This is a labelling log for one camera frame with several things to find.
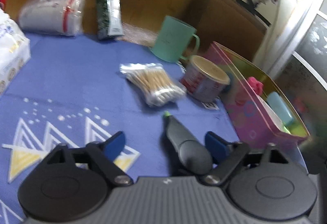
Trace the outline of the white phone case package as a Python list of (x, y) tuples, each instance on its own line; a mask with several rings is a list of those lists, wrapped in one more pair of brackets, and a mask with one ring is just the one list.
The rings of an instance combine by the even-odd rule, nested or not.
[(263, 107), (266, 109), (268, 115), (270, 116), (271, 120), (274, 122), (274, 124), (279, 128), (280, 131), (285, 132), (285, 126), (283, 124), (283, 122), (280, 120), (280, 118), (278, 117), (278, 115), (276, 115), (276, 113), (274, 113), (274, 111), (271, 109), (271, 107), (260, 97), (257, 96), (258, 99), (261, 101)]

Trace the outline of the brown chair back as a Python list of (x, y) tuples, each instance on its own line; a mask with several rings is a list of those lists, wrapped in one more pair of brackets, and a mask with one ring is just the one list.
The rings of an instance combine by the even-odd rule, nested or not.
[(181, 20), (197, 29), (200, 54), (217, 42), (249, 61), (267, 32), (260, 19), (234, 0), (191, 0)]

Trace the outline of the blue plastic case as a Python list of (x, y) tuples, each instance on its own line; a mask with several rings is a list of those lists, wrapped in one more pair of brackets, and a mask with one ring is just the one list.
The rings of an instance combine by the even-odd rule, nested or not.
[(293, 114), (277, 92), (271, 92), (267, 96), (267, 102), (285, 126), (293, 124)]

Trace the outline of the green plastic mug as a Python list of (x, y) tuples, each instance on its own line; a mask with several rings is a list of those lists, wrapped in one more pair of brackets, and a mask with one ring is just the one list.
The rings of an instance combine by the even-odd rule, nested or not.
[[(180, 59), (187, 61), (189, 56), (195, 55), (199, 49), (200, 38), (196, 32), (197, 29), (191, 25), (172, 16), (166, 16), (151, 52), (166, 62), (177, 63)], [(195, 46), (191, 54), (183, 56), (193, 38)]]

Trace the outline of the blue patterned tablecloth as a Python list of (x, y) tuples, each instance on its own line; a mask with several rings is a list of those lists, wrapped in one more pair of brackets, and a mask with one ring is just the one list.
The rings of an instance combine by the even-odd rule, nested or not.
[[(31, 52), (1, 97), (1, 223), (309, 223), (316, 185), (274, 144), (248, 144), (221, 186), (171, 175), (164, 112), (204, 147), (207, 132), (241, 140), (220, 100), (217, 110), (190, 96), (148, 106), (120, 73), (121, 64), (159, 63), (147, 48), (33, 36)], [(114, 164), (130, 186), (109, 186), (85, 149), (119, 131), (126, 143)]]

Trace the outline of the pink knitted yarn item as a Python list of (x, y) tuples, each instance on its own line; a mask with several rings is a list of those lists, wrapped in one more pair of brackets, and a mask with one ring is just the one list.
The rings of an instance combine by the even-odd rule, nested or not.
[(253, 89), (253, 91), (255, 92), (255, 94), (257, 94), (258, 96), (261, 96), (263, 93), (263, 83), (258, 81), (255, 77), (249, 77), (247, 79), (248, 84), (250, 85), (250, 87)]

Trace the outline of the green white milk carton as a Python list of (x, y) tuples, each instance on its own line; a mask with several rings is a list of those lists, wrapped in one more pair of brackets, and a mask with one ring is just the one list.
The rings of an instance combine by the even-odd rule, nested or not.
[(120, 0), (95, 1), (98, 39), (105, 40), (123, 36)]

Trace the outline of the black oval case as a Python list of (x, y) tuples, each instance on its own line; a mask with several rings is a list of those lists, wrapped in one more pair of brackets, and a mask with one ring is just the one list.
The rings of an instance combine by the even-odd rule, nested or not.
[(202, 176), (212, 169), (213, 160), (209, 151), (168, 111), (163, 114), (162, 147), (173, 176)]

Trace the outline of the round tin can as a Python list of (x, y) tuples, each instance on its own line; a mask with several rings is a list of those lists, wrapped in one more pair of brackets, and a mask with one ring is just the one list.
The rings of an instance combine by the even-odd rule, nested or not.
[(193, 55), (180, 83), (189, 95), (203, 103), (212, 103), (230, 85), (228, 74), (208, 59)]

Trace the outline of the white tissue pack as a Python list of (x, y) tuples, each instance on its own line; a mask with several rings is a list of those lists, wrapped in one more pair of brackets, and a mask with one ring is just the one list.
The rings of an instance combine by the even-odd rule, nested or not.
[(1, 10), (0, 40), (0, 89), (2, 95), (30, 59), (30, 40), (3, 10)]

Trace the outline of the bright green packet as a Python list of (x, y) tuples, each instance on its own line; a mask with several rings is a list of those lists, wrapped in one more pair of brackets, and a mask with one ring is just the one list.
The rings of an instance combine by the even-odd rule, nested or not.
[(302, 127), (298, 123), (293, 123), (290, 125), (283, 125), (282, 130), (285, 133), (291, 134), (293, 136), (299, 136), (299, 137), (303, 136)]

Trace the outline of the cotton swabs bag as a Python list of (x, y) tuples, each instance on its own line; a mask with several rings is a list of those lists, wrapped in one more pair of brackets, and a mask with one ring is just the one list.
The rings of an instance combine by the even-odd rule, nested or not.
[(142, 91), (151, 107), (162, 107), (186, 96), (186, 88), (170, 78), (160, 63), (121, 64), (120, 73)]

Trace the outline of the pink macaron biscuit tin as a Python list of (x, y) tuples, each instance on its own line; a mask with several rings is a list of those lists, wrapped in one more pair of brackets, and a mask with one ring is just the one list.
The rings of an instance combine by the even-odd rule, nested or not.
[[(230, 89), (221, 94), (220, 98), (241, 141), (254, 148), (264, 148), (268, 143), (297, 146), (310, 138), (307, 127), (290, 101), (261, 69), (217, 42), (212, 42), (203, 56), (222, 68), (231, 78)], [(263, 83), (262, 99), (271, 92), (280, 95), (293, 114), (294, 123), (301, 125), (303, 136), (293, 136), (279, 130), (248, 84), (249, 77), (255, 77)]]

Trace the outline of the bagged paper cups stack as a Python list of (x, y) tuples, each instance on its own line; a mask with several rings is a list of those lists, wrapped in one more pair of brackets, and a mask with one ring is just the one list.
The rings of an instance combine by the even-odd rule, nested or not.
[(86, 0), (28, 0), (18, 16), (26, 31), (47, 35), (77, 36), (83, 33)]

